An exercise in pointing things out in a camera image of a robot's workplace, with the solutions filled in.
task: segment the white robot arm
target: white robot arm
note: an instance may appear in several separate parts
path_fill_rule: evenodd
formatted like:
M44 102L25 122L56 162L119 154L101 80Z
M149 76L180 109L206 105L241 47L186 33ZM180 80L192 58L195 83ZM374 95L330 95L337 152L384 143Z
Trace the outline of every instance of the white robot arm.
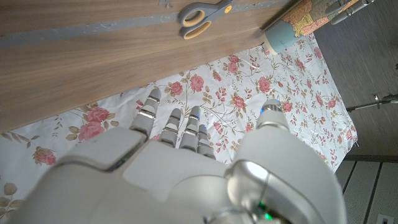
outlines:
M290 134L277 100L261 108L232 166L215 160L192 108L179 149L181 112L148 140L155 89L129 129L75 146L41 179L10 223L346 223L332 171Z

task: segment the pink rose print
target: pink rose print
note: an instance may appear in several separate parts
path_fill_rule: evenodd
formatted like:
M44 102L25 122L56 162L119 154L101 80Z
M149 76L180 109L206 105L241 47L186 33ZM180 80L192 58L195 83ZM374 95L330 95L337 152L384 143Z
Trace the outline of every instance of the pink rose print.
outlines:
M305 71L305 67L304 67L303 62L301 62L299 58L296 58L295 62L296 62L296 66L298 66L298 68L299 68L301 71L304 72L304 71Z
M343 138L341 137L341 135L337 137L337 142L340 144L343 142Z
M285 112L291 112L293 108L293 103L289 103L288 101L282 102L282 107Z
M213 72L213 78L214 78L215 80L217 80L217 81L221 81L221 77L220 77L220 75L218 74L218 72L216 72L216 71Z
M191 78L191 88L194 91L201 91L204 83L205 81L203 81L202 77L198 76L197 74Z
M322 159L323 161L325 161L325 160L326 160L326 156L325 156L325 155L323 155L323 154L320 154L319 156L321 157L321 159Z
M351 134L351 130L347 131L346 138L347 138L347 140L352 140L353 139L353 135Z
M218 91L216 92L216 96L219 100L221 100L221 102L224 102L225 101L224 96L226 96L225 88L218 88Z
M319 49L319 47L315 47L315 55L317 55L319 59L322 59L322 52L321 49Z
M229 71L229 72L232 72L232 73L237 72L237 71L238 71L238 66L236 65L236 63L230 62L230 63L228 64L228 71Z
M319 95L317 95L317 101L318 101L319 105L323 106L323 100Z
M221 134L223 132L223 129L221 128L220 123L213 122L214 127L216 128L216 131L218 134Z
M157 141L160 138L160 134L155 135L154 137L152 137L152 140Z
M235 56L235 55L230 55L229 56L229 61L231 63L238 63L239 62L239 58L237 56Z
M101 123L90 121L88 124L82 125L79 129L79 140L89 140L104 131L105 129L101 127Z
M330 100L328 103L329 108L334 108L336 106L336 100Z
M252 131L252 128L250 127L250 124L246 125L246 132L248 133L249 131Z
M235 96L233 98L233 101L234 101L235 107L237 109L243 109L244 108L244 101L243 101L243 99L240 96Z
M90 121L101 122L106 120L108 114L109 114L108 110L95 106L93 108L90 108L90 110L88 111L87 120L88 122Z
M307 80L307 86L308 86L309 88L312 87L312 85L311 85L311 80Z
M271 84L269 83L269 80L267 80L266 78L261 77L261 78L259 79L260 90L261 90L263 93L266 93L266 92L269 91L270 85L271 85Z
M141 107L140 106L144 106L144 104L141 102L141 100L137 100L136 101L136 103L139 105L139 106L137 106L137 110L141 110Z
M33 158L35 160L35 163L40 165L42 163L52 165L57 160L52 150L45 149L40 146L36 148L35 154L33 154Z
M173 83L173 85L171 86L171 89L175 95L179 95L182 93L182 86L181 86L180 82Z

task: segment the floral tablecloth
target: floral tablecloth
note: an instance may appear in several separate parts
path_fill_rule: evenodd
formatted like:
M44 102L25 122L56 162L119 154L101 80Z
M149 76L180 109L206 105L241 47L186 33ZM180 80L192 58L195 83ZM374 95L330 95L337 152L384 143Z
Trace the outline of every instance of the floral tablecloth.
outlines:
M153 88L161 90L162 99L151 138L159 138L174 108L182 110L185 127L190 109L198 105L215 156L226 164L269 98L282 102L290 132L333 171L357 139L313 35L276 56L253 47L1 134L0 223L71 147L115 126L128 128Z

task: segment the wooden tabletop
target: wooden tabletop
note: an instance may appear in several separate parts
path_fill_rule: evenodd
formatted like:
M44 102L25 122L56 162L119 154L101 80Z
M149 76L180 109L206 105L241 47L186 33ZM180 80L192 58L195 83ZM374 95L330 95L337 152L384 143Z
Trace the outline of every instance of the wooden tabletop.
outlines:
M191 2L4 0L0 34L170 14ZM167 22L3 48L0 133L259 45L260 26L281 9L226 14L191 40L179 36L180 24Z

